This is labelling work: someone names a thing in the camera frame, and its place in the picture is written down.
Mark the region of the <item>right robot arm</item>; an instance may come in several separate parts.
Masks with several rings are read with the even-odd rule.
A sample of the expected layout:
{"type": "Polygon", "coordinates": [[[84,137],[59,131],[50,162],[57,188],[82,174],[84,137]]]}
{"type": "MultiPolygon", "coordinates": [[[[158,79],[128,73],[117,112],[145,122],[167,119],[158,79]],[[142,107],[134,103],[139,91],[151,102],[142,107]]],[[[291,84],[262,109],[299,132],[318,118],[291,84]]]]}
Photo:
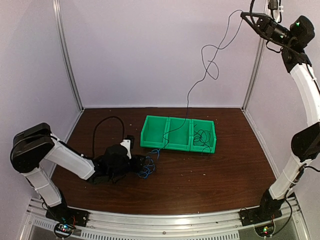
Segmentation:
{"type": "Polygon", "coordinates": [[[311,161],[320,153],[320,87],[304,49],[315,37],[315,28],[306,16],[299,16],[289,28],[265,13],[242,12],[241,18],[264,40],[281,47],[287,72],[293,78],[307,118],[307,128],[291,140],[289,160],[278,179],[267,189],[256,210],[259,220],[268,220],[284,203],[311,161]]]}

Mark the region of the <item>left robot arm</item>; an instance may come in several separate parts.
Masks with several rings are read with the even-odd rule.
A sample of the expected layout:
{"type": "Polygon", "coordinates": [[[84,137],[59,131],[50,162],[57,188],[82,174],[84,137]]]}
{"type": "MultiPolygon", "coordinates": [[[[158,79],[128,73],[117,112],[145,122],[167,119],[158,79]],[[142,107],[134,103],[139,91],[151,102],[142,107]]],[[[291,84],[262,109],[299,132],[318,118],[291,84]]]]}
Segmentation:
{"type": "Polygon", "coordinates": [[[41,162],[55,163],[93,185],[116,182],[127,173],[140,173],[145,166],[146,156],[131,153],[133,141],[134,137],[129,135],[121,143],[108,147],[104,155],[91,159],[57,138],[43,122],[14,136],[9,157],[13,168],[31,183],[52,208],[53,215],[67,222],[72,211],[65,206],[62,192],[45,173],[41,162]]]}

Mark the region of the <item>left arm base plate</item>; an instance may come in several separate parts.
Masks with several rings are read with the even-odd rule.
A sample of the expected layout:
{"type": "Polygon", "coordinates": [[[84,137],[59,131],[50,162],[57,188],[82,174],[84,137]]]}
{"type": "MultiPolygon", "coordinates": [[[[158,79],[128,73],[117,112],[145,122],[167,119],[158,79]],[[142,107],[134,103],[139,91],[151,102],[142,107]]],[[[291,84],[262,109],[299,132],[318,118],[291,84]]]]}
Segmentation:
{"type": "Polygon", "coordinates": [[[45,216],[55,220],[53,233],[59,239],[70,237],[77,227],[86,227],[89,212],[70,207],[47,207],[45,216]]]}

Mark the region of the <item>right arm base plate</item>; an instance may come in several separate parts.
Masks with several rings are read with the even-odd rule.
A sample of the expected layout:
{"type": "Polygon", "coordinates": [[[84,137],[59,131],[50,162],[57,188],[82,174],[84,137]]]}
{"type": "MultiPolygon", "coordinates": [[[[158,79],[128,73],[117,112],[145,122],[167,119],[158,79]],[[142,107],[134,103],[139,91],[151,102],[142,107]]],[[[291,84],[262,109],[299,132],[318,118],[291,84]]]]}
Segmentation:
{"type": "Polygon", "coordinates": [[[241,224],[245,226],[253,226],[254,231],[260,238],[270,238],[276,232],[275,219],[282,216],[280,210],[274,213],[261,214],[259,207],[241,208],[238,212],[241,224]]]}

